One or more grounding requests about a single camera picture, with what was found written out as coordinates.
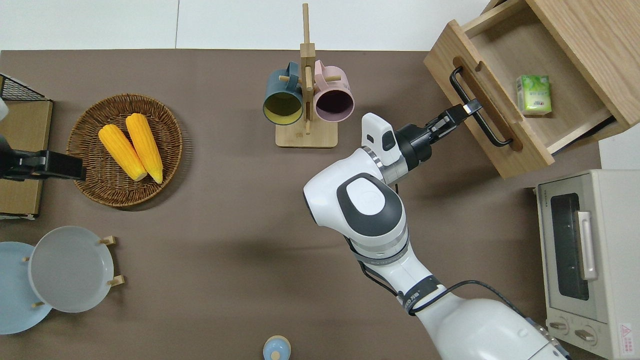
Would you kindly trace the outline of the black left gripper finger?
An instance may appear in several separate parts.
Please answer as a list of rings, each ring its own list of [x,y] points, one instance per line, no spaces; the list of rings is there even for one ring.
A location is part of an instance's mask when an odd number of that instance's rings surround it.
[[[87,168],[82,158],[59,152],[46,152],[46,175],[50,177],[75,180],[86,180]]]

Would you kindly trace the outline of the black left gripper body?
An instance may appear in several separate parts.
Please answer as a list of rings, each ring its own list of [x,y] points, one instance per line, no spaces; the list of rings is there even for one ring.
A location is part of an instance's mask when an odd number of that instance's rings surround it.
[[[0,136],[0,176],[5,180],[44,180],[50,174],[41,173],[47,162],[47,150],[30,152],[14,150],[4,136]]]

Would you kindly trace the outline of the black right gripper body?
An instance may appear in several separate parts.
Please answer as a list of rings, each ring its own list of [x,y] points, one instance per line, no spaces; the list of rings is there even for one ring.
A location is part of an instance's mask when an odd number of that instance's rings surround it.
[[[441,139],[441,130],[435,118],[425,126],[407,124],[397,130],[397,145],[406,162],[407,170],[415,169],[432,156],[432,145]]]

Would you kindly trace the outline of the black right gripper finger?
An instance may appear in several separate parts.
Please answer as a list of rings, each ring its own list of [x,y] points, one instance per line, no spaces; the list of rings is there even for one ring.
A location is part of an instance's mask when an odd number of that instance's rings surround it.
[[[437,126],[458,126],[468,117],[473,116],[482,109],[483,106],[477,99],[464,104],[453,105],[439,114]]]
[[[463,120],[433,119],[429,122],[429,144],[434,144],[457,129]]]

